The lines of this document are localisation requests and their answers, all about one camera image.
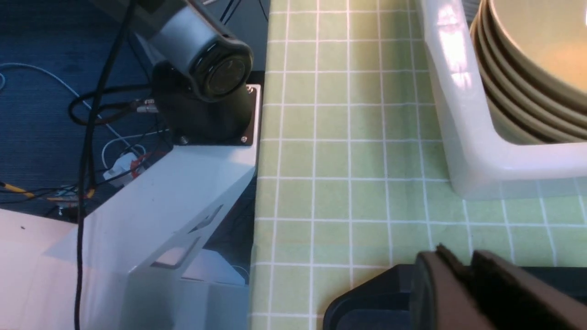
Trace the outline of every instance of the black plastic part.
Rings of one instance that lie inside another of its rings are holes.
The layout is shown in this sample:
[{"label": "black plastic part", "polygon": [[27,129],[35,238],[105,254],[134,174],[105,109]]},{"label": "black plastic part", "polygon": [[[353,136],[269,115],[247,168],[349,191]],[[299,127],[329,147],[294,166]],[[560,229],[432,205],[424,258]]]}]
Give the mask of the black plastic part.
[{"label": "black plastic part", "polygon": [[[587,268],[522,269],[587,305]],[[323,330],[410,329],[409,300],[413,270],[414,265],[397,265],[336,298],[326,310]]]},{"label": "black plastic part", "polygon": [[177,145],[247,146],[252,143],[257,91],[246,85],[223,100],[196,98],[190,81],[168,62],[153,69],[153,100]]}]

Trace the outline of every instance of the connector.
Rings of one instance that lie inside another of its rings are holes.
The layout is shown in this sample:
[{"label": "connector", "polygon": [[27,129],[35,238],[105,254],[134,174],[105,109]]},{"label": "connector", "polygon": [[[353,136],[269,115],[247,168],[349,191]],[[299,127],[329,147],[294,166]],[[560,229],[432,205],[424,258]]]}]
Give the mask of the connector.
[{"label": "connector", "polygon": [[134,180],[137,174],[144,172],[143,166],[138,166],[136,169],[134,169],[136,165],[134,165],[133,162],[136,161],[137,156],[133,153],[126,153],[120,156],[116,162],[114,162],[114,166],[112,166],[110,170],[104,172],[104,179],[110,180],[123,173],[126,173],[125,175],[110,181],[110,184],[117,188],[128,185]]},{"label": "connector", "polygon": [[142,101],[137,101],[136,104],[133,103],[133,107],[136,109],[136,112],[141,113],[158,113],[159,110],[155,105],[155,100],[153,99],[145,99]]}]

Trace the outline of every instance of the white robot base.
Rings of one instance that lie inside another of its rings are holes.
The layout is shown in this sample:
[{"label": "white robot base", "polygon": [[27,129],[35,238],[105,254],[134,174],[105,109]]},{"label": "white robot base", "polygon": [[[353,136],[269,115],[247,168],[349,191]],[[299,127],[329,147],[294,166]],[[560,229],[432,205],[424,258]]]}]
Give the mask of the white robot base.
[{"label": "white robot base", "polygon": [[[252,146],[184,146],[88,215],[84,330],[246,329],[248,287],[203,250],[254,176]],[[73,329],[77,225],[0,210],[0,329]]]}]

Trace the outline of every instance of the white cable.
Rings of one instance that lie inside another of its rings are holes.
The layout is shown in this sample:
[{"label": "white cable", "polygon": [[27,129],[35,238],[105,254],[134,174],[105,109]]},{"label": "white cable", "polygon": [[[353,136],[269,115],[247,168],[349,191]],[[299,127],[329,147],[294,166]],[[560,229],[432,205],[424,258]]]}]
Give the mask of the white cable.
[{"label": "white cable", "polygon": [[245,268],[242,268],[241,266],[235,266],[235,265],[231,265],[231,266],[234,268],[242,269],[243,272],[247,273],[247,277],[251,278],[251,276],[249,275],[249,272]]},{"label": "white cable", "polygon": [[[15,67],[15,68],[28,68],[28,69],[33,69],[33,70],[37,70],[40,71],[46,75],[49,75],[50,77],[52,77],[53,79],[57,80],[59,83],[61,83],[61,85],[63,85],[65,88],[67,88],[70,92],[72,92],[72,94],[74,94],[76,97],[79,97],[79,94],[73,90],[73,88],[71,88],[66,82],[64,82],[61,78],[57,77],[56,75],[54,75],[53,73],[50,73],[49,71],[43,69],[43,68],[39,68],[38,66],[34,66],[34,65],[30,65],[30,64],[24,64],[24,63],[0,63],[0,69],[2,68],[10,68],[10,67]],[[2,91],[2,89],[6,86],[6,77],[0,73],[0,92]],[[91,110],[92,107],[86,102],[83,101],[83,104],[89,109]],[[118,132],[112,128],[111,125],[106,124],[106,127],[116,136],[118,137],[119,140],[121,140],[122,142],[124,142],[126,144],[127,147],[131,147],[131,144],[124,139],[120,134],[118,134]],[[135,153],[138,152],[137,150],[134,149],[134,147],[131,147],[131,150],[133,150]]]},{"label": "white cable", "polygon": [[[129,135],[129,136],[121,136],[121,137],[118,137],[116,139],[113,139],[113,140],[108,141],[104,145],[104,148],[102,148],[102,165],[104,165],[104,168],[105,169],[109,169],[110,168],[108,166],[108,164],[106,164],[106,156],[105,155],[106,155],[106,149],[108,149],[108,147],[112,143],[114,143],[116,141],[126,141],[126,139],[133,139],[133,138],[136,138],[136,137],[145,137],[145,136],[149,136],[149,135],[153,135],[153,134],[159,134],[159,133],[167,132],[168,130],[169,129],[159,130],[159,131],[155,131],[155,132],[149,132],[149,133],[146,133],[146,134],[135,134],[135,135]],[[141,148],[143,150],[143,154],[146,154],[147,153],[147,149],[145,147],[143,147],[142,145],[136,144],[135,146],[138,147],[138,148]]]}]

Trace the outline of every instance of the green checkered tablecloth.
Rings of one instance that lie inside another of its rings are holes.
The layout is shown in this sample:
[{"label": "green checkered tablecloth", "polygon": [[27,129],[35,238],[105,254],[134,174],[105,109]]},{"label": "green checkered tablecloth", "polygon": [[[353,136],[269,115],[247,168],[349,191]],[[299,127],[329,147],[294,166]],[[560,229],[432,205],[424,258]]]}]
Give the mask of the green checkered tablecloth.
[{"label": "green checkered tablecloth", "polygon": [[272,0],[252,330],[321,329],[338,295],[438,243],[587,266],[582,197],[453,193],[413,1]]}]

